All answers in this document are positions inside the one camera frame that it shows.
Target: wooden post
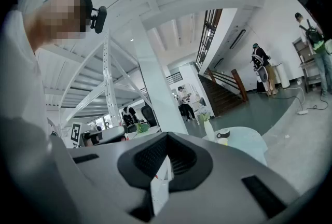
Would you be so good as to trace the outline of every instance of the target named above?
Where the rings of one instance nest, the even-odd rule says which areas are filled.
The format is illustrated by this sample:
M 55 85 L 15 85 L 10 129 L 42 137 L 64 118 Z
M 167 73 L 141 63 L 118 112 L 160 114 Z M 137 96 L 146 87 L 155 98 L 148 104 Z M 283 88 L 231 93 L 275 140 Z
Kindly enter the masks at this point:
M 235 82 L 238 84 L 238 87 L 240 89 L 242 100 L 244 102 L 247 102 L 249 100 L 248 96 L 247 96 L 247 92 L 246 92 L 246 90 L 244 88 L 244 85 L 243 85 L 242 80 L 241 80 L 241 78 L 240 78 L 240 76 L 238 74 L 238 71 L 236 69 L 233 69 L 231 72 L 232 72 L 232 75 L 234 77 Z
M 209 68 L 207 68 L 206 70 L 207 70 L 207 73 L 209 74 L 209 76 L 211 77 L 211 80 L 212 80 L 213 82 L 217 83 L 217 81 L 216 81 L 216 79 L 214 78 L 214 76 L 213 76 L 211 70 L 210 70 Z

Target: black cable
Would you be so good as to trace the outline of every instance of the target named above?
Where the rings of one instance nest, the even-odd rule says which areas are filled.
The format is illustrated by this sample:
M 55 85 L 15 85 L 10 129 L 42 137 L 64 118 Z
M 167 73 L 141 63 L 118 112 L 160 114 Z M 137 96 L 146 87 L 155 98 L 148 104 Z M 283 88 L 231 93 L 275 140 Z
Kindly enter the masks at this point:
M 301 105 L 301 109 L 303 110 L 303 106 L 302 106 L 302 103 L 300 101 L 300 99 L 297 97 L 297 96 L 291 96 L 291 97 L 269 97 L 270 99 L 278 99 L 278 100 L 287 100 L 287 99 L 291 99 L 291 98 L 297 98 L 299 100 L 299 103 Z
M 319 109 L 319 108 L 317 108 L 317 105 L 313 105 L 312 108 L 307 108 L 307 110 L 308 109 L 311 109 L 311 110 L 325 110 L 328 107 L 328 102 L 322 100 L 322 98 L 321 98 L 321 101 L 326 103 L 326 107 L 324 109 Z

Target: blue jeans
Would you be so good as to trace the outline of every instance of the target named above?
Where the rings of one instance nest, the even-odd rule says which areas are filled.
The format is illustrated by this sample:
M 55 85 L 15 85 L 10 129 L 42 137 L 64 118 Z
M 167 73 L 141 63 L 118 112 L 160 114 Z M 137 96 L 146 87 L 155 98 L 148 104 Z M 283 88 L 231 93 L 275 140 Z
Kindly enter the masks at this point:
M 326 82 L 326 73 L 330 80 L 330 85 L 332 85 L 332 55 L 328 55 L 327 52 L 316 53 L 314 55 L 318 70 L 320 72 L 321 81 L 322 81 L 322 94 L 327 94 L 327 82 Z

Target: black backpack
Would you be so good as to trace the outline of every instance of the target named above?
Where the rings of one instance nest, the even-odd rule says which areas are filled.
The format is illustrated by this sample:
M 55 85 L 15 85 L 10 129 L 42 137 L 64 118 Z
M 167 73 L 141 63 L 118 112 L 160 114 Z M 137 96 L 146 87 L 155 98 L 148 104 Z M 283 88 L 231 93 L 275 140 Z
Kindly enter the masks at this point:
M 309 28 L 306 29 L 302 25 L 300 25 L 300 28 L 303 29 L 306 32 L 306 37 L 310 41 L 311 45 L 314 46 L 314 44 L 319 43 L 323 38 L 321 34 L 317 31 L 316 28 L 310 25 L 309 19 L 307 19 Z

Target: neck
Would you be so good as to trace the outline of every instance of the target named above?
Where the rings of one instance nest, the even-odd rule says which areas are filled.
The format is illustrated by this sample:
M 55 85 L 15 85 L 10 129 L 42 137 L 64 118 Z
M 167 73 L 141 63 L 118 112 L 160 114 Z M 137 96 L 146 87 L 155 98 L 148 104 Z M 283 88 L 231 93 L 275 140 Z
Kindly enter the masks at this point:
M 51 41 L 46 33 L 46 26 L 38 11 L 23 16 L 23 25 L 27 39 L 33 52 L 36 52 L 40 46 Z

